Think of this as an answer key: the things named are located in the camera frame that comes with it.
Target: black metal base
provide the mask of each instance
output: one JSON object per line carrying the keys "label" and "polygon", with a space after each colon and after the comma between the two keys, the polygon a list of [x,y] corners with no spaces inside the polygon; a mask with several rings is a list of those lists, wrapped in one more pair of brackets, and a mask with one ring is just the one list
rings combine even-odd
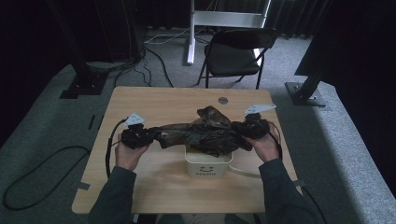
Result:
{"label": "black metal base", "polygon": [[311,105],[311,106],[319,106],[322,108],[327,107],[326,103],[322,99],[318,90],[315,90],[314,94],[312,94],[312,96],[309,99],[305,100],[305,99],[301,99],[297,95],[297,92],[303,86],[303,83],[286,82],[285,86],[286,86],[286,89],[288,89],[291,100],[293,101],[293,103],[295,105]]}
{"label": "black metal base", "polygon": [[89,82],[81,82],[76,76],[67,91],[63,91],[61,99],[77,99],[79,95],[100,95],[105,86],[108,73],[94,74]]}

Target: controller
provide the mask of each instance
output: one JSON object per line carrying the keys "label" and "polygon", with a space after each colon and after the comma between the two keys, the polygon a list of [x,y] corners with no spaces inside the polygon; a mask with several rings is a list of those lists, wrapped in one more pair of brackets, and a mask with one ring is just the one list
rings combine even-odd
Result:
{"label": "controller", "polygon": [[237,134],[251,139],[260,139],[270,132],[268,121],[260,113],[248,114],[243,122],[232,122],[231,127]]}
{"label": "controller", "polygon": [[131,149],[151,144],[154,141],[154,134],[143,127],[141,123],[129,125],[128,129],[122,131],[121,142]]}

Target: person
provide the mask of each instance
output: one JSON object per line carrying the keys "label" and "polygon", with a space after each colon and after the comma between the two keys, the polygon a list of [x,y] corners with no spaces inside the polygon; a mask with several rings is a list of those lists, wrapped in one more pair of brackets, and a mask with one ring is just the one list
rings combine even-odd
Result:
{"label": "person", "polygon": [[[270,132],[278,139],[274,127],[270,126]],[[267,223],[318,223],[316,213],[295,188],[279,158],[276,141],[269,134],[257,140],[243,138],[254,147],[263,161],[259,171]],[[134,169],[148,148],[145,146],[131,150],[122,142],[118,143],[115,149],[116,165],[89,213],[89,223],[130,223],[136,179]]]}

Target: forearm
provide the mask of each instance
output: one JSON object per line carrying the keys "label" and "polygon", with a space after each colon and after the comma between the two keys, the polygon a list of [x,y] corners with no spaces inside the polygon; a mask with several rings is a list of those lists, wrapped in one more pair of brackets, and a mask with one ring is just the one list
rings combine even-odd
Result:
{"label": "forearm", "polygon": [[89,223],[129,223],[135,179],[134,172],[115,166],[88,216]]}
{"label": "forearm", "polygon": [[259,167],[264,184],[265,211],[268,223],[318,223],[317,216],[294,187],[280,159]]}

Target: smiley face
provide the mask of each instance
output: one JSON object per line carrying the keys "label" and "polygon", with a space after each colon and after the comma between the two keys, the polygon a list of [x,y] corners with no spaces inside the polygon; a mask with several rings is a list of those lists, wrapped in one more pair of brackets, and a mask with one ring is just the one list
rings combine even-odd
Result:
{"label": "smiley face", "polygon": [[201,171],[201,172],[213,172],[213,166],[210,166],[210,167],[201,166],[199,171]]}

